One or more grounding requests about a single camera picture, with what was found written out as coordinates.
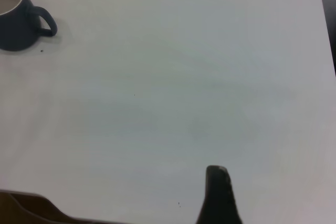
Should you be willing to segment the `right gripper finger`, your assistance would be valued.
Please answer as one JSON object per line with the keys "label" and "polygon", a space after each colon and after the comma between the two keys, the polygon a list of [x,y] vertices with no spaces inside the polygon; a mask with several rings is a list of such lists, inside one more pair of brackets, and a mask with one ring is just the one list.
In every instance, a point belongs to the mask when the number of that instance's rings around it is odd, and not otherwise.
{"label": "right gripper finger", "polygon": [[205,198],[197,223],[243,223],[230,175],[223,166],[210,165],[206,169]]}

